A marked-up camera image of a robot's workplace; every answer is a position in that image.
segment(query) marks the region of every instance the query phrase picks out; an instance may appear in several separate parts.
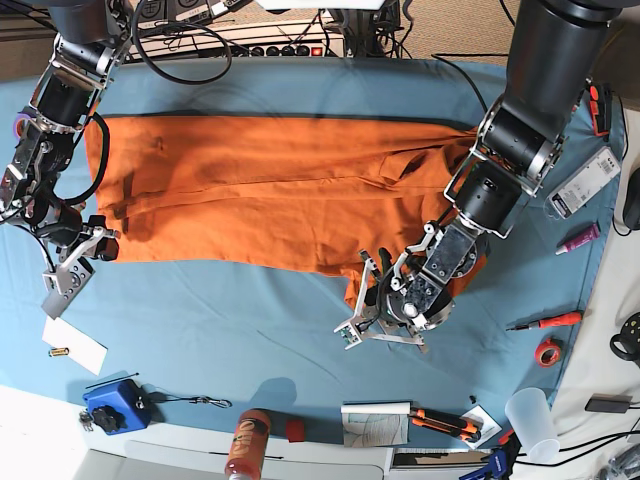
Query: red screwdriver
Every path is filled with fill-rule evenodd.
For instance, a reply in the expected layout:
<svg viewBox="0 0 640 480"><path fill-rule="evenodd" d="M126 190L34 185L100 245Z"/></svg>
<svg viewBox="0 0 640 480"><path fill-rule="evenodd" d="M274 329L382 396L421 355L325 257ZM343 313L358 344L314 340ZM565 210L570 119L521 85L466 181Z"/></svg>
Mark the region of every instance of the red screwdriver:
<svg viewBox="0 0 640 480"><path fill-rule="evenodd" d="M558 317L543 318L542 320L525 323L524 325L516 325L515 327L507 328L507 331L529 330L532 328L564 327L580 323L581 320L582 312L571 312L565 313L564 315L560 315Z"/></svg>

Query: blue box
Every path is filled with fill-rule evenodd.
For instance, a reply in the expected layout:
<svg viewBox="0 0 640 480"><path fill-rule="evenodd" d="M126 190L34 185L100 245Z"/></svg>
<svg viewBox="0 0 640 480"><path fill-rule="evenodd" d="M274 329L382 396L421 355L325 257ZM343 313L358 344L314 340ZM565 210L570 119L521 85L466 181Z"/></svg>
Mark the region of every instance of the blue box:
<svg viewBox="0 0 640 480"><path fill-rule="evenodd" d="M144 399L145 393L131 379L96 388L82 396L92 417L96 409L106 409L114 414L117 429L111 432L105 431L107 435L147 428L151 422L149 403L145 402L147 408L137 408L136 403L140 398Z"/></svg>

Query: blue clamp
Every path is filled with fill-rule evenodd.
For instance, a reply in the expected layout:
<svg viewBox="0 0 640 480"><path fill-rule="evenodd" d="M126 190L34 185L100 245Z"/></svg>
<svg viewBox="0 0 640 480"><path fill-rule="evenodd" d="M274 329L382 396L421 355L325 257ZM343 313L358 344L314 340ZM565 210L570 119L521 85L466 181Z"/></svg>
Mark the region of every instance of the blue clamp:
<svg viewBox="0 0 640 480"><path fill-rule="evenodd" d="M485 480L488 473L493 478L501 478L507 473L507 454L503 450L492 453L489 457L489 463L485 467L460 477L460 480Z"/></svg>

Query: orange bottle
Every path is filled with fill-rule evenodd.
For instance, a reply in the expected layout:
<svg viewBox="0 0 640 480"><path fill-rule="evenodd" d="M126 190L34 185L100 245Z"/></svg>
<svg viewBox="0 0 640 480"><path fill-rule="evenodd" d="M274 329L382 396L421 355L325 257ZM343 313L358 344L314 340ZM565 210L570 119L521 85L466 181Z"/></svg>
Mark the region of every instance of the orange bottle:
<svg viewBox="0 0 640 480"><path fill-rule="evenodd" d="M229 480L260 480L271 420L261 410L247 410L238 420L224 467Z"/></svg>

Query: plastic cup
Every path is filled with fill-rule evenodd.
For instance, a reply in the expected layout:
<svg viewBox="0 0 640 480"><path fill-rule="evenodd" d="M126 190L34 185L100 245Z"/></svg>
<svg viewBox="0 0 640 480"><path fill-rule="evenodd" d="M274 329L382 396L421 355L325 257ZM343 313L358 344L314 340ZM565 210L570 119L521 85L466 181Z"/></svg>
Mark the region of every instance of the plastic cup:
<svg viewBox="0 0 640 480"><path fill-rule="evenodd" d="M504 413L532 462L546 463L558 454L560 442L542 390L525 388L514 393Z"/></svg>

